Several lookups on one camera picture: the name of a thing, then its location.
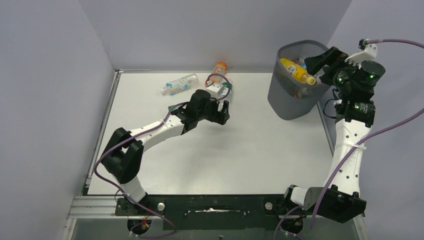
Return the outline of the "yellow juice bottle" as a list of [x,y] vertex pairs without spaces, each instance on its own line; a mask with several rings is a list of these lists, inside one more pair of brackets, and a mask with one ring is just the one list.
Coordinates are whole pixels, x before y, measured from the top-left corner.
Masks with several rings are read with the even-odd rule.
[[307,85],[314,85],[316,83],[316,78],[312,75],[310,75],[306,69],[298,65],[297,63],[286,59],[286,58],[280,58],[279,61],[283,65],[283,67],[286,69],[286,71],[298,82],[307,84]]

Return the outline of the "green label tea bottle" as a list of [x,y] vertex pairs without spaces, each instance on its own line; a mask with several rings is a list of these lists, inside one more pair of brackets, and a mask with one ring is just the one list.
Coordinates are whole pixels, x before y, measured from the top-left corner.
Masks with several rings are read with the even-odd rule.
[[178,108],[178,106],[176,106],[176,105],[170,105],[170,106],[168,107],[168,111],[172,112],[172,111],[173,111],[173,110],[175,110],[176,108]]

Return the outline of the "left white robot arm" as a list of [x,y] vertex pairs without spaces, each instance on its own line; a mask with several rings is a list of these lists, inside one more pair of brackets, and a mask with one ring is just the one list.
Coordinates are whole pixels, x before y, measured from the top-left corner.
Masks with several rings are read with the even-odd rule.
[[143,154],[167,139],[191,131],[202,120],[225,125],[230,119],[229,106],[224,96],[215,98],[206,90],[196,90],[188,102],[170,106],[159,121],[133,130],[116,129],[96,165],[103,165],[114,177],[113,185],[139,203],[148,196],[138,178]]

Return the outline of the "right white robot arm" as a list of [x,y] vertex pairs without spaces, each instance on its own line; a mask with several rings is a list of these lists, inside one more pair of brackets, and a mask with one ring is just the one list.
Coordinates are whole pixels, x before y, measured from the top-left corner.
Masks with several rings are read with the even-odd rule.
[[307,189],[289,186],[281,199],[286,213],[302,208],[314,216],[345,223],[365,211],[367,203],[360,198],[359,187],[364,139],[374,124],[374,87],[386,71],[375,61],[377,52],[376,44],[364,43],[352,55],[332,47],[305,59],[307,72],[337,91],[336,142],[324,185]]

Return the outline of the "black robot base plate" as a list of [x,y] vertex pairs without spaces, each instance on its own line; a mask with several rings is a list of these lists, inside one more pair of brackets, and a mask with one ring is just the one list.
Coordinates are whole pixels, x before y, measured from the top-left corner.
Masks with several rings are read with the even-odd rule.
[[126,197],[117,200],[115,215],[128,217],[127,227],[137,225],[146,233],[154,218],[165,217],[163,230],[275,230],[291,209],[283,194],[151,194],[141,200],[142,209]]

